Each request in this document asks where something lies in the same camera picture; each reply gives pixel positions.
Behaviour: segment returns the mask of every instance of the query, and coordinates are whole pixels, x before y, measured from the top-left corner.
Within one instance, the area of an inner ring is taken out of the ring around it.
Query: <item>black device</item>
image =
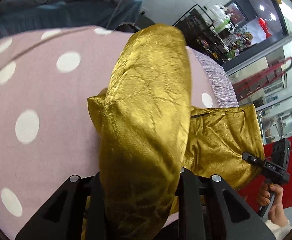
[[[288,162],[290,155],[290,141],[281,139],[273,144],[271,153],[271,160],[261,160],[247,152],[243,153],[243,160],[262,169],[261,174],[266,178],[266,183],[285,185],[289,182],[290,175],[287,173]],[[275,193],[270,192],[270,203],[266,206],[260,207],[257,212],[260,217],[264,217],[271,207],[275,198]]]
[[[84,215],[88,195],[91,200]],[[219,175],[203,178],[182,168],[176,196],[179,240],[275,240],[256,212]],[[84,179],[77,175],[67,179],[15,239],[80,240],[84,216],[86,240],[113,238],[107,226],[99,173]]]

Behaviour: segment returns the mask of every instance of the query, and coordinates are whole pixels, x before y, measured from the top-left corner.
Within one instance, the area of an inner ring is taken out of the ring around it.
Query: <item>red figure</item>
[[[271,34],[268,32],[267,24],[264,19],[259,18],[258,20],[259,25],[263,28],[264,32],[266,33],[266,38],[269,38]]]

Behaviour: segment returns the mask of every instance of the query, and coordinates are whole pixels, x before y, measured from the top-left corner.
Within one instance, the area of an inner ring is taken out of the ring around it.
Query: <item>white fur sleeve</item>
[[[292,225],[288,221],[287,226],[285,227],[280,227],[276,224],[273,224],[270,220],[267,220],[265,224],[268,226],[270,231],[273,232],[273,234],[276,237],[276,240],[283,240],[284,237],[289,233],[289,231],[292,229]]]

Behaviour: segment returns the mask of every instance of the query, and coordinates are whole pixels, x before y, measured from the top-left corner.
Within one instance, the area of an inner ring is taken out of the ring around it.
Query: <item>pink polka dot fabric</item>
[[[108,86],[131,35],[91,26],[0,40],[0,228],[9,239],[69,176],[98,172],[99,136],[87,98]],[[218,107],[188,52],[192,104]]]

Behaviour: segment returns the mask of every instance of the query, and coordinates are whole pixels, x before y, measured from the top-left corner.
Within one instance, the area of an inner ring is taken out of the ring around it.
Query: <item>gold fabric bag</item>
[[[241,160],[244,151],[263,157],[254,106],[191,108],[190,93],[183,35],[157,24],[131,36],[108,89],[88,98],[115,239],[151,240],[160,231],[171,207],[178,209],[172,203],[182,166],[196,175],[220,174],[233,188],[258,174]]]
[[[190,123],[190,64],[182,33],[154,25],[131,36],[107,93],[88,99],[101,136],[100,180],[116,239],[152,239],[178,185]]]

